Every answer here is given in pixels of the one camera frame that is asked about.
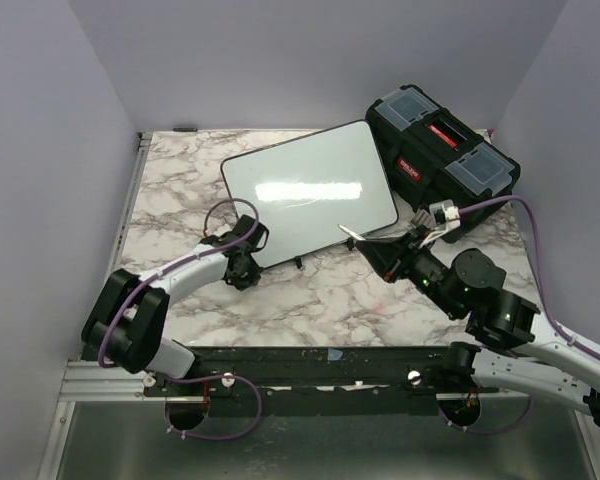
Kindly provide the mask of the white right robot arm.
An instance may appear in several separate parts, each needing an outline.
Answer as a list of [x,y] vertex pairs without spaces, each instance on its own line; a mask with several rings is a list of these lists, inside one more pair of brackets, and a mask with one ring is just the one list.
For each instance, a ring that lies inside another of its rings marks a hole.
[[434,256],[423,228],[401,237],[354,241],[387,283],[410,281],[452,320],[463,320],[478,346],[457,343],[440,367],[449,390],[469,385],[551,398],[593,418],[600,428],[600,344],[551,320],[505,289],[505,270],[476,248],[450,265]]

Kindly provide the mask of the white framed whiteboard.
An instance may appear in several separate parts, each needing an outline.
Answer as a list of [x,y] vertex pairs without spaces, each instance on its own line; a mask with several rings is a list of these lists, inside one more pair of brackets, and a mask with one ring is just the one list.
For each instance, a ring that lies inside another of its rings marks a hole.
[[270,268],[370,233],[399,218],[367,122],[358,120],[226,159],[238,214],[257,210],[269,238],[254,258]]

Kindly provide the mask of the silver whiteboard marker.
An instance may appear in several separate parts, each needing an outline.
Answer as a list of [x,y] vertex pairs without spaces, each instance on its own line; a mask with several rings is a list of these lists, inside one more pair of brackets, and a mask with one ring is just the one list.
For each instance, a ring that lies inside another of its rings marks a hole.
[[364,241],[365,240],[365,238],[362,235],[354,232],[353,230],[349,229],[348,227],[346,227],[342,224],[338,224],[338,228],[342,232],[344,232],[348,237],[352,238],[355,241]]

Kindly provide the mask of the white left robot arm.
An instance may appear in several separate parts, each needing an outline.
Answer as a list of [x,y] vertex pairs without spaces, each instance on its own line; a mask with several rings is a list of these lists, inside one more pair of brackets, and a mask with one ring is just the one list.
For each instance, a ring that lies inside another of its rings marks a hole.
[[177,393],[194,393],[202,372],[191,349],[164,336],[167,313],[212,283],[223,281],[239,291],[256,285],[261,268],[253,255],[264,248],[268,237],[263,224],[243,215],[232,230],[203,238],[190,252],[162,267],[141,274],[114,271],[86,320],[82,342],[100,360],[131,374],[167,376]]

